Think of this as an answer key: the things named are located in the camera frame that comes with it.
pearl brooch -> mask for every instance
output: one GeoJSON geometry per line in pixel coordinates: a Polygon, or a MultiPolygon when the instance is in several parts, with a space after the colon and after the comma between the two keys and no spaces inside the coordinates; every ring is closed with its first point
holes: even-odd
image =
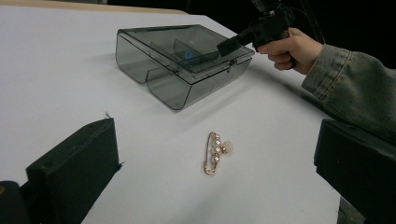
{"type": "Polygon", "coordinates": [[[214,132],[211,132],[207,137],[207,145],[206,145],[206,160],[205,160],[205,173],[208,175],[213,175],[216,172],[216,167],[220,161],[220,155],[230,153],[233,150],[233,143],[230,141],[226,141],[221,143],[220,136],[214,132]],[[212,146],[212,169],[208,168],[208,151],[209,146],[212,146]]]}

table surface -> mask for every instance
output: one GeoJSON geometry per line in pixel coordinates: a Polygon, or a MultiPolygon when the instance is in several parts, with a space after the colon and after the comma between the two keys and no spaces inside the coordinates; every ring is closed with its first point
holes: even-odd
{"type": "Polygon", "coordinates": [[[22,185],[29,164],[108,113],[124,164],[85,224],[335,224],[340,195],[313,163],[328,116],[304,77],[255,54],[236,81],[173,111],[118,68],[118,29],[199,23],[235,33],[206,16],[158,12],[0,6],[0,180],[22,185]],[[212,131],[234,151],[206,175],[212,131]]]}

